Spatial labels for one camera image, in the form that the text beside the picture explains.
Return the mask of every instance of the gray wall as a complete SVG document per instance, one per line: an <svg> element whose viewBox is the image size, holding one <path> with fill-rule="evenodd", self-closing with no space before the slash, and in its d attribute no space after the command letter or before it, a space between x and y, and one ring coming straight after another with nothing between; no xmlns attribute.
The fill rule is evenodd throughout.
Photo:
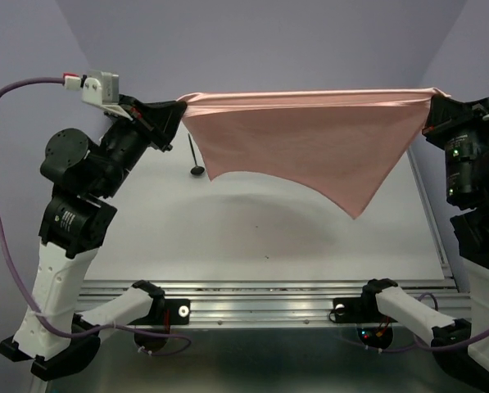
<svg viewBox="0 0 489 393"><path fill-rule="evenodd" d="M87 68L53 0L0 2L0 87ZM40 219L50 195L48 181L38 173L46 142L64 127L93 129L100 121L76 94L62 87L29 87L8 94L0 105L0 208L11 254L29 287L38 265ZM16 331L24 312L0 250L0 340ZM27 391L29 366L0 355L0 393Z"/></svg>
<svg viewBox="0 0 489 393"><path fill-rule="evenodd" d="M436 86L455 100L489 97L489 0L467 3L426 70L421 84ZM413 149L453 273L461 289L468 290L449 221L451 216L460 214L460 210L449 206L445 199L444 155L426 143L424 138L418 138Z"/></svg>
<svg viewBox="0 0 489 393"><path fill-rule="evenodd" d="M123 92L143 100L195 90L415 86L465 1L58 3L61 9L53 0L0 2L0 87L82 72L88 61L119 72ZM0 106L0 206L11 253L31 285L50 192L38 174L45 144L69 126L97 136L103 122L76 93L23 90ZM0 340L24 310L0 251ZM28 366L0 356L0 392L25 391Z"/></svg>

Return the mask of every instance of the cloth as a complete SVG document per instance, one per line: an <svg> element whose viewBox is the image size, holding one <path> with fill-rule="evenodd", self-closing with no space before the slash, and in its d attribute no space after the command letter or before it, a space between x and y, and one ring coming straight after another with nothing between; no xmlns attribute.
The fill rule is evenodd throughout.
<svg viewBox="0 0 489 393"><path fill-rule="evenodd" d="M311 187L353 219L420 133L436 88L192 93L183 122L211 180L257 172Z"/></svg>

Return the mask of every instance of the gray floor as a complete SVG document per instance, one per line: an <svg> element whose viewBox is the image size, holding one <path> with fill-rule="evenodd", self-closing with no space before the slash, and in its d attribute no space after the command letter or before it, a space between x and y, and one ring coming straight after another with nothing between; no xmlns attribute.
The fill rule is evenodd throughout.
<svg viewBox="0 0 489 393"><path fill-rule="evenodd" d="M445 375L428 353L374 354L334 338L336 328L186 334L194 340L187 352L157 359L138 354L132 336L117 333L84 372L54 382L48 391L476 392ZM355 329L345 329L342 335L355 339ZM394 346L410 340L408 333L398 331Z"/></svg>

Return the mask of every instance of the pink fabric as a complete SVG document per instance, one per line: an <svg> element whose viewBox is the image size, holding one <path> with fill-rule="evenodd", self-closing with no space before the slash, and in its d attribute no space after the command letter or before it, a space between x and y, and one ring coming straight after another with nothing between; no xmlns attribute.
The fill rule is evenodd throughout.
<svg viewBox="0 0 489 393"><path fill-rule="evenodd" d="M358 217L421 131L435 88L192 93L183 122L210 179L258 172L311 187Z"/></svg>

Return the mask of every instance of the robotic arm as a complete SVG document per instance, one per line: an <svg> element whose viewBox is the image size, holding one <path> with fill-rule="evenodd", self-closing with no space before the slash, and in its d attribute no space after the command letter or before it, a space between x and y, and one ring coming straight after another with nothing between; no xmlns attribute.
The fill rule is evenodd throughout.
<svg viewBox="0 0 489 393"><path fill-rule="evenodd" d="M171 150L187 104L141 103L118 93L118 76L100 71L83 78L65 75L65 86L82 89L83 101L103 109L112 126L99 145L78 129L56 133L40 167L53 189L39 231L32 294L38 309L27 309L16 334L2 341L0 353L12 361L33 359L32 374L44 381L87 367L113 328L137 320L164 325L165 313L178 314L180 307L174 324L187 324L184 310L189 310L189 300L167 300L159 287L140 281L115 300L75 314L84 276L116 213L103 199L115 195L148 147ZM47 330L47 323L55 332ZM97 329L104 325L110 328Z"/></svg>
<svg viewBox="0 0 489 393"><path fill-rule="evenodd" d="M457 102L434 96L423 133L445 152L447 202L467 210L451 223L469 274L472 322L430 309L389 279L368 282L360 298L336 299L330 318L396 320L446 373L489 392L489 97Z"/></svg>

